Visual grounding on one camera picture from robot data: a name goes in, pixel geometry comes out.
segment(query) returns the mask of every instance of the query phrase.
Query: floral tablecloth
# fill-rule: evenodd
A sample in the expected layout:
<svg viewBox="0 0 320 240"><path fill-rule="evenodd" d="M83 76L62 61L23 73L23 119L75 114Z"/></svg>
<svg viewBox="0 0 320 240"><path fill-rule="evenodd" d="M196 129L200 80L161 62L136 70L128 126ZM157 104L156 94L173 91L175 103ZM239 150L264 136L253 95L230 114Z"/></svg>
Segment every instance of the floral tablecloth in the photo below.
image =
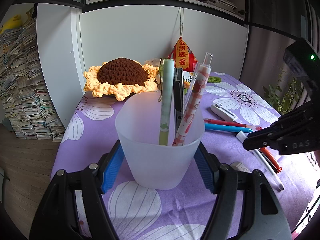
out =
<svg viewBox="0 0 320 240"><path fill-rule="evenodd" d="M204 118L219 119L211 110L220 103L243 121L268 127L279 114L250 88L233 77L215 73L222 78L219 84L209 84L200 104ZM86 93L66 129L59 147L52 177L59 169L79 171L97 162L111 150L118 139L115 118L124 102L111 96L93 98ZM280 192L265 168L246 150L234 134L206 131L202 142L209 153L221 163L240 161L251 171L263 171L276 192L291 229L295 227L312 198L320 172L311 153L280 156L271 150L283 170L279 174L285 189ZM229 237L236 235L242 209L242 191L238 191L236 210ZM81 230L90 236L81 192L76 192ZM216 196L203 184L193 160L182 182L171 190L148 189L138 185L124 160L114 186L103 200L119 239L174 240L199 239L211 214Z"/></svg>

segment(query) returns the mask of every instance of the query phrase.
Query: orange pen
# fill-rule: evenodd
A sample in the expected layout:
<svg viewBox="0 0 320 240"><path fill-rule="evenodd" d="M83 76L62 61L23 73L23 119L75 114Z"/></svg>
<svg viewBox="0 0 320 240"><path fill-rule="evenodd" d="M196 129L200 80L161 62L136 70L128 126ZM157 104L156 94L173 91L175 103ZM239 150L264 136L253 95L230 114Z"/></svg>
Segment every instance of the orange pen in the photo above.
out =
<svg viewBox="0 0 320 240"><path fill-rule="evenodd" d="M272 164L276 167L277 169L277 173L279 173L282 168L280 167L279 163L277 162L277 160L273 157L273 155L271 154L271 152L263 147L263 148L260 148L260 150L263 152L263 154L272 162Z"/></svg>

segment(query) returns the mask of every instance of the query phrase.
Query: white cabinet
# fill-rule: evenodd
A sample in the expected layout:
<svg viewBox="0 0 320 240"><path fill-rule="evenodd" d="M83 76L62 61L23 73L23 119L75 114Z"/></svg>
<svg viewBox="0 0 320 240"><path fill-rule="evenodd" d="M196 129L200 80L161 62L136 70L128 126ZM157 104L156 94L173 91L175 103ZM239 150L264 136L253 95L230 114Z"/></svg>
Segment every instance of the white cabinet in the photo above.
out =
<svg viewBox="0 0 320 240"><path fill-rule="evenodd" d="M247 28L201 11L184 9L183 39L202 62L213 53L212 71L239 79L246 50ZM167 57L180 37L179 8L125 5L80 15L81 44L86 70L126 57L144 63Z"/></svg>
<svg viewBox="0 0 320 240"><path fill-rule="evenodd" d="M77 22L79 10L39 3L37 43L41 69L52 103L66 128L84 92Z"/></svg>

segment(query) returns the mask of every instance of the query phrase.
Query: wooden floor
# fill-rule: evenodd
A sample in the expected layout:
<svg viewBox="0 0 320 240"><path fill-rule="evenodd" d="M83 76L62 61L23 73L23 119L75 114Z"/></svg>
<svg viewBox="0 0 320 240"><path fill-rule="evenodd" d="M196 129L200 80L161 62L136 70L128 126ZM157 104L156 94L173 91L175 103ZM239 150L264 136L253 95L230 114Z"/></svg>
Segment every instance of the wooden floor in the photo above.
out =
<svg viewBox="0 0 320 240"><path fill-rule="evenodd" d="M52 140L24 140L0 124L0 167L10 181L4 181L4 208L18 229L28 238L33 217L50 182L59 143Z"/></svg>

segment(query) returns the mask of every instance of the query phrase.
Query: clear plastic tube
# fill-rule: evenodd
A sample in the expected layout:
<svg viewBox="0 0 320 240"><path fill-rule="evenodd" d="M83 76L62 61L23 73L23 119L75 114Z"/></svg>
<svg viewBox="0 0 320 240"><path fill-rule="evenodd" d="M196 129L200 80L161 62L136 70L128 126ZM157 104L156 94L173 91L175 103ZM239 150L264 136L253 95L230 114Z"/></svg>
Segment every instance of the clear plastic tube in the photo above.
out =
<svg viewBox="0 0 320 240"><path fill-rule="evenodd" d="M210 64L211 64L211 61L212 61L212 57L213 57L213 54L207 52L205 54L204 61L203 61L202 65L206 65L206 66L210 67ZM189 101L189 98L191 96L191 92L192 92L193 85L195 84L195 81L196 81L196 78L197 78L199 67L200 67L200 63L198 62L197 65L196 65L195 71L193 72L192 80L190 82L190 86L189 86L189 89L188 89L187 94L186 94L186 99L184 101L185 102L184 103L184 110L186 109L188 101Z"/></svg>

